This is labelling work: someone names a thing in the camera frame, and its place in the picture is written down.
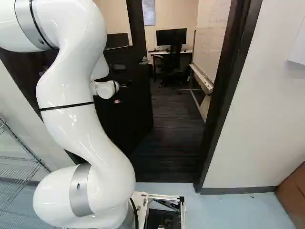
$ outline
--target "whiteboard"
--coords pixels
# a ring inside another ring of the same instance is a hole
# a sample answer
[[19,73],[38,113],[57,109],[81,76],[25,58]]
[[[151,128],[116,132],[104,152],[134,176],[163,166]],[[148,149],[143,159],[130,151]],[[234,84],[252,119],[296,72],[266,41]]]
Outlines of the whiteboard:
[[214,83],[230,11],[230,0],[214,0],[206,27],[197,28],[193,63]]

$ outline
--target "office chair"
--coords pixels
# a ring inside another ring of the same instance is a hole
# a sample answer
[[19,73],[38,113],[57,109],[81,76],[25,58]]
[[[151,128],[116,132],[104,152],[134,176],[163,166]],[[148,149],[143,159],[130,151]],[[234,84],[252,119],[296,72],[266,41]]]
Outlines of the office chair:
[[184,73],[180,70],[180,52],[181,44],[172,45],[170,53],[165,56],[156,55],[161,59],[161,70],[163,77],[159,87],[164,85],[167,87],[177,81],[183,81],[187,77],[184,77]]

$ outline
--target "cable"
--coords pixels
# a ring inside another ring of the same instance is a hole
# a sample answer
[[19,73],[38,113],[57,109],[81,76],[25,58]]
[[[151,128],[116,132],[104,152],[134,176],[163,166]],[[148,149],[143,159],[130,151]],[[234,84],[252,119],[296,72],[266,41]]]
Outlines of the cable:
[[135,204],[134,204],[132,198],[130,198],[130,202],[132,204],[133,213],[134,213],[135,229],[139,229],[139,218],[138,218],[137,208],[135,207]]

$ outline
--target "computer monitor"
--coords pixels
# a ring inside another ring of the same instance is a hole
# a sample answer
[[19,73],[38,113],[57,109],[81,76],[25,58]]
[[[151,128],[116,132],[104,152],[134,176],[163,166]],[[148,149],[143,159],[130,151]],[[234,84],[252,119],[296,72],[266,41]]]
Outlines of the computer monitor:
[[186,44],[186,29],[157,30],[157,45]]

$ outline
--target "silver ring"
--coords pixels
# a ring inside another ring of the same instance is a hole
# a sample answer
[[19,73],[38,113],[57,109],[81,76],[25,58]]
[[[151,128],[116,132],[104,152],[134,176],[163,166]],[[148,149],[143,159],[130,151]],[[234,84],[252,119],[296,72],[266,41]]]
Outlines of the silver ring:
[[15,0],[15,13],[23,33],[33,45],[41,50],[53,48],[38,28],[31,9],[31,0]]

